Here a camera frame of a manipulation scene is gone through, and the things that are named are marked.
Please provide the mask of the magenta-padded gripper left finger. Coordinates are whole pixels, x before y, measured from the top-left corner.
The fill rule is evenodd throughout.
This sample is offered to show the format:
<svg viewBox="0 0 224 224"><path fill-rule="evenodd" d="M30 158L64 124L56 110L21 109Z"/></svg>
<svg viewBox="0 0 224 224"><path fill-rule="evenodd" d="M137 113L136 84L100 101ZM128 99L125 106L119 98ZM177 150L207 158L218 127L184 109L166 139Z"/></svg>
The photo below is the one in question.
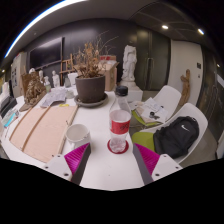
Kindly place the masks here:
<svg viewBox="0 0 224 224"><path fill-rule="evenodd" d="M55 155L43 169L65 180L79 185L91 154L91 147L86 143L66 155Z"/></svg>

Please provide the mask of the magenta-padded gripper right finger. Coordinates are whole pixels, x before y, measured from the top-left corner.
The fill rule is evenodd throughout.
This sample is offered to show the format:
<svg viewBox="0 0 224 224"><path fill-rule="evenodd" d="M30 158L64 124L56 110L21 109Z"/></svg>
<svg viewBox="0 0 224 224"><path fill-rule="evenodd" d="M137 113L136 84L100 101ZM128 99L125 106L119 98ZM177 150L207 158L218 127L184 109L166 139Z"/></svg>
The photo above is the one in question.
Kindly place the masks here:
<svg viewBox="0 0 224 224"><path fill-rule="evenodd" d="M133 154L145 185L182 169L169 155L159 155L137 143L133 144Z"/></svg>

